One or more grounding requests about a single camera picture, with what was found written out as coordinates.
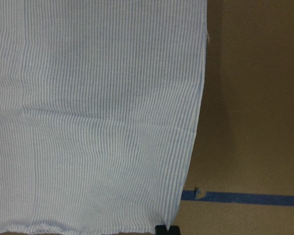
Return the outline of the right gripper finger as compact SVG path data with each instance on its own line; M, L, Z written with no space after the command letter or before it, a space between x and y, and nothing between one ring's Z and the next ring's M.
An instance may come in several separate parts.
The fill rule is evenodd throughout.
M155 226L155 235L181 235L178 226L170 226L167 228L165 225Z

